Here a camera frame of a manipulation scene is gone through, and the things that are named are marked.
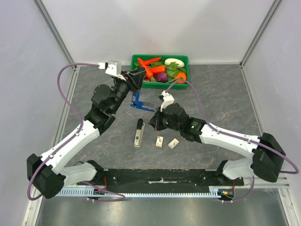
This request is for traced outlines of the beige stapler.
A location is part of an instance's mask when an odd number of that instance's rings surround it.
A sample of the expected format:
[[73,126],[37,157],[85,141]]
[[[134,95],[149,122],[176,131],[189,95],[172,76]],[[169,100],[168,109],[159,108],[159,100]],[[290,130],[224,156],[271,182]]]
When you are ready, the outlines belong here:
[[140,147],[143,131],[144,131],[145,123],[142,118],[138,119],[137,126],[136,126],[136,133],[135,133],[135,140],[134,140],[134,147]]

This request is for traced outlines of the blue stapler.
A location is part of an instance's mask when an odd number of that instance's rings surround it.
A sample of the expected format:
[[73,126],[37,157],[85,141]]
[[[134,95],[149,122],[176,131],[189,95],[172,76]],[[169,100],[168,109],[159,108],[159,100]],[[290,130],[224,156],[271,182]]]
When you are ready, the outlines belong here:
[[130,106],[133,108],[136,108],[136,109],[154,112],[154,109],[153,109],[154,104],[152,104],[150,102],[140,101],[139,97],[140,97],[140,91],[133,92],[132,97],[131,97],[132,103]]

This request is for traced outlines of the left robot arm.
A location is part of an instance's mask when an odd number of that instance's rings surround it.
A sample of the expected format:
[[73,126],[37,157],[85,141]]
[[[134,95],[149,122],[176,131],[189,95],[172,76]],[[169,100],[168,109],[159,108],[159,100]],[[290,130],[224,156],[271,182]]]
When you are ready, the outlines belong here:
[[102,167],[90,160],[67,167],[66,164],[88,143],[101,136],[115,121],[114,114],[129,92],[141,89],[146,70],[138,67],[133,71],[122,71],[113,78],[114,85],[98,85],[91,97],[92,106],[80,124],[60,143],[49,151],[27,158],[29,186],[34,186],[42,196],[50,199],[65,186],[90,181],[98,185],[103,181]]

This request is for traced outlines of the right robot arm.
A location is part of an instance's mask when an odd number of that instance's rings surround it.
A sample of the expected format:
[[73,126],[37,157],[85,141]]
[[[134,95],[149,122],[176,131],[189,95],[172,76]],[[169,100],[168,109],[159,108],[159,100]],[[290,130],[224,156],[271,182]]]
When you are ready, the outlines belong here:
[[191,142],[215,145],[243,156],[240,160],[223,160],[215,174],[216,182],[227,185],[231,180],[257,176],[267,182],[277,182],[285,152],[269,133],[250,136],[233,131],[222,132],[204,120],[190,117],[178,103],[161,110],[157,107],[149,124],[157,131],[172,129]]

